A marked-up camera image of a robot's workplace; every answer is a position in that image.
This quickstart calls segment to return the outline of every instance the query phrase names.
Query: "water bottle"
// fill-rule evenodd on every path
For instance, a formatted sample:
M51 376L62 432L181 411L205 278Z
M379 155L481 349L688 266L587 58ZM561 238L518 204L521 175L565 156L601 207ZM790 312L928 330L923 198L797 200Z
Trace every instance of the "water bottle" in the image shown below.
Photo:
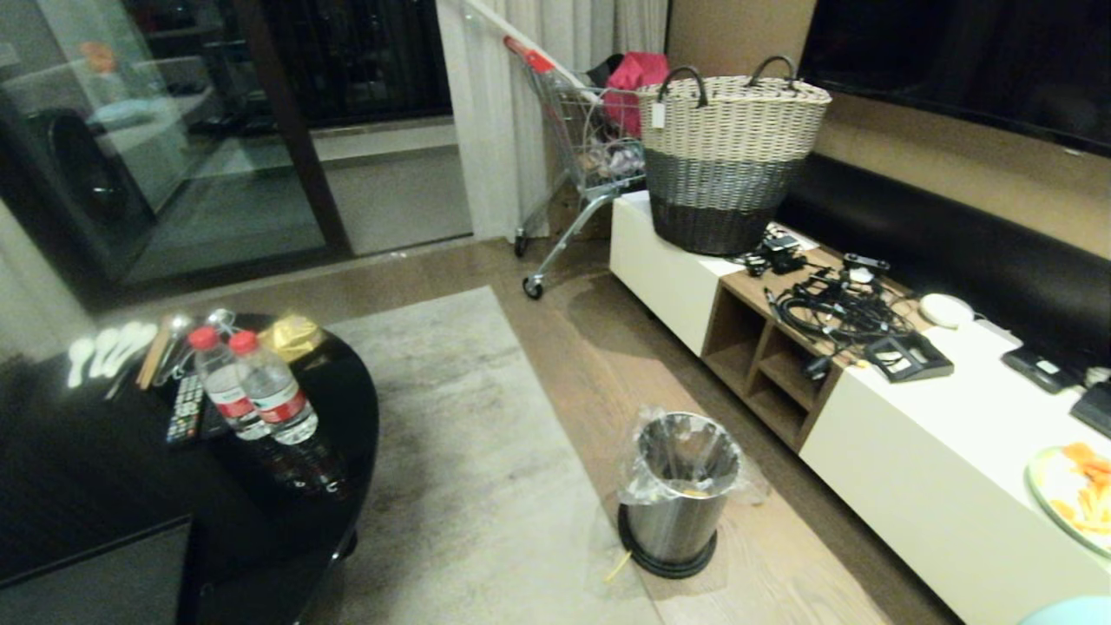
M236 356L220 342L212 326L202 326L189 335L194 351L193 365L204 393L223 415L236 436L243 441L259 441L270 434L248 400L236 373Z
M251 332L228 342L237 357L236 374L247 397L282 445L299 445L317 432L317 413L280 356L259 346Z

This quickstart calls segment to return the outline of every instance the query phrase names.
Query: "black and white basket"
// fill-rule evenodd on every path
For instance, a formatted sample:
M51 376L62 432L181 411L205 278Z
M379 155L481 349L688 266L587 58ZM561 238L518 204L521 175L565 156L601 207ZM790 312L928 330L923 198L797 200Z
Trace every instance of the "black and white basket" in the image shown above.
M760 78L782 60L787 78ZM673 80L677 73L694 78ZM787 57L748 75L703 79L680 67L637 91L652 222L662 238L698 253L751 251L814 145L830 102L798 80Z

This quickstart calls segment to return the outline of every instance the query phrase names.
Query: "pink bag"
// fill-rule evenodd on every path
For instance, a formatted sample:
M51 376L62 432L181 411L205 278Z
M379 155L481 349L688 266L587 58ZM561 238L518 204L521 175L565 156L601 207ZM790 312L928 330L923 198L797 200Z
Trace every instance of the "pink bag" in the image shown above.
M618 65L610 79L605 81L609 89L635 91L645 84L659 84L668 77L668 58L652 52L625 52L624 59ZM602 95L605 112L625 132L640 137L640 112L637 95L632 93L612 93Z

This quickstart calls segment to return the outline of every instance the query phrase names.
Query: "glass door frame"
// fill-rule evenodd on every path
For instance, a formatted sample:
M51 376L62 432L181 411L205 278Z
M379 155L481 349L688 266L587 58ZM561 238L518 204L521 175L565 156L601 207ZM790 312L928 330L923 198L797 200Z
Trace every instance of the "glass door frame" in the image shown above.
M232 6L247 40L259 84L272 107L278 134L289 151L293 170L326 246L187 272L149 283L113 283L88 265L88 261L74 249L72 240L58 226L51 211L47 210L47 206L60 201L58 190L50 188L19 141L10 135L4 123L0 123L0 196L81 304L92 314L158 296L274 275L354 256L308 124L287 78L287 68L278 57L262 1L264 0L232 0Z

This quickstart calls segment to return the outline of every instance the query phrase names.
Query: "basket tag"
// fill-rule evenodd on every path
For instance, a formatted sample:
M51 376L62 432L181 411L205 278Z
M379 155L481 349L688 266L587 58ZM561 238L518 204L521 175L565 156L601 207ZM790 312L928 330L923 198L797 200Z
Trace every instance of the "basket tag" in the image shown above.
M663 102L652 102L652 128L663 128L663 113L667 107Z

